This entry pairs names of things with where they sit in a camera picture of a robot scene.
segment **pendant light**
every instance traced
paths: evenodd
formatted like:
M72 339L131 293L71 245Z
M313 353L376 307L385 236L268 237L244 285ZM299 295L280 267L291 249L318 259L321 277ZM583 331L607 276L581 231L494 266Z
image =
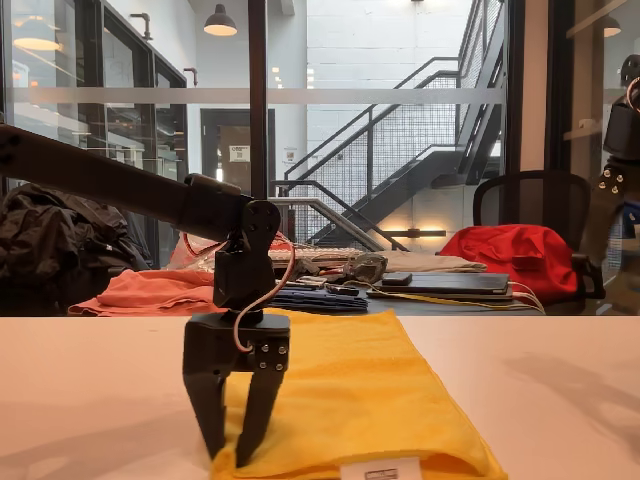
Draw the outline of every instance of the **pendant light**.
M17 27L13 44L26 50L53 52L62 50L56 40L56 33L47 25L41 16L30 16L20 27Z
M620 23L618 23L618 21L615 18L607 15L606 17L604 17L603 21L604 21L605 38L613 37L622 31L622 28L620 27Z
M235 22L221 3L216 5L216 13L207 19L204 31L217 37L231 37L238 33Z

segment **white table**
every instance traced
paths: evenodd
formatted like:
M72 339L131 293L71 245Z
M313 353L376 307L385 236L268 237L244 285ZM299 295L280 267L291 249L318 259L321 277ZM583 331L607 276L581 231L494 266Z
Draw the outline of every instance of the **white table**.
M0 319L0 479L207 479L186 320ZM640 478L639 318L402 322L512 479Z

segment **cable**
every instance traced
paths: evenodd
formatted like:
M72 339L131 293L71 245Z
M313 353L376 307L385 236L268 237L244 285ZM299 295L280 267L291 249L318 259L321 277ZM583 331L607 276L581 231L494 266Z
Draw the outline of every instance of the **cable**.
M509 285L517 285L519 287L522 287L526 290L529 290L529 292L531 292L531 294L525 293L525 292L513 292L513 296L514 297L523 297L523 298L528 298L529 300L531 300L533 303L536 304L536 306L538 307L538 310L540 310L542 313L545 313L544 311L544 307L542 306L542 302L540 300L538 300L538 297L536 296L535 292L533 290L531 290L531 288L529 288L528 286L526 286L523 283L518 283L518 282L509 282Z
M537 306L527 305L526 303L523 303L521 305L488 305L485 303L461 302L459 300L448 300L448 299L436 298L436 297L423 297L422 295L411 295L406 293L383 292L382 290L376 288L370 283L359 282L357 280L351 280L349 282L345 282L345 285L349 285L349 284L366 285L367 287L371 288L372 290L386 297L406 298L408 300L418 300L420 302L435 303L438 305L466 305L466 306L472 306L472 307L488 308L490 310L521 310L523 308L531 308L533 310L541 311Z
M280 280L280 282L276 284L273 290L263 295L258 300L256 300L251 305L249 305L244 310L242 310L236 317L236 322L233 324L233 340L238 350L240 350L242 353L249 353L253 350L253 347L245 347L240 342L240 322L242 321L242 317L244 317L248 312L256 308L261 303L271 300L287 284L287 282L289 281L289 277L291 277L291 274L293 273L293 267L296 263L296 248L284 236L282 237L281 240L284 241L286 244L288 244L289 247L291 248L291 257L289 258L289 265L287 266L287 270L284 273L282 280Z

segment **red bag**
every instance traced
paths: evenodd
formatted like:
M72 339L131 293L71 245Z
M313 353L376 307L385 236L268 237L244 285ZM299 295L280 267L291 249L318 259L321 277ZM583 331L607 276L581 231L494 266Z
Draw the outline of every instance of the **red bag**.
M538 225L469 227L456 233L440 255L484 263L490 273L508 273L533 290L543 304L575 295L573 252L553 230ZM526 291L514 287L514 291Z

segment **label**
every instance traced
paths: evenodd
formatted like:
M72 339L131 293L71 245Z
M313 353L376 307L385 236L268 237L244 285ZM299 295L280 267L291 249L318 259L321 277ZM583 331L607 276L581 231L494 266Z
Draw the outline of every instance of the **label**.
M234 145L229 147L229 161L230 162L250 162L251 161L251 147Z
M340 467L342 480L422 480L420 459L393 458Z

